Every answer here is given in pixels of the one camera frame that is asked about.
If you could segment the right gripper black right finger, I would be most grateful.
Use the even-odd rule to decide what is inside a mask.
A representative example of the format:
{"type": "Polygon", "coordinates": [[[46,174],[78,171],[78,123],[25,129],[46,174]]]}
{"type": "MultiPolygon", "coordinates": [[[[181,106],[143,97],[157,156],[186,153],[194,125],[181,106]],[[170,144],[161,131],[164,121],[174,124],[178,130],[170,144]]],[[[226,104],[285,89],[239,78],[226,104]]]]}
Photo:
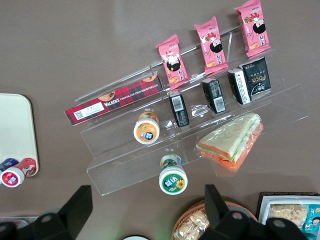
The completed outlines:
{"type": "Polygon", "coordinates": [[[204,187],[209,228],[201,240],[266,240],[265,227],[239,210],[230,210],[213,184],[204,187]]]}

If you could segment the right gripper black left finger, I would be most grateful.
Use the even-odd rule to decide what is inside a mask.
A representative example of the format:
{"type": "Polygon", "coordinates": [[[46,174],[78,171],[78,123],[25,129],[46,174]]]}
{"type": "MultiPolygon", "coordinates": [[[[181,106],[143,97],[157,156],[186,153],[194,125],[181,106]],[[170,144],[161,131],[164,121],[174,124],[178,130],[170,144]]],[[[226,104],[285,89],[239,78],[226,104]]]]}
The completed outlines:
{"type": "Polygon", "coordinates": [[[82,185],[57,212],[39,216],[17,231],[19,240],[75,240],[93,211],[92,188],[82,185]]]}

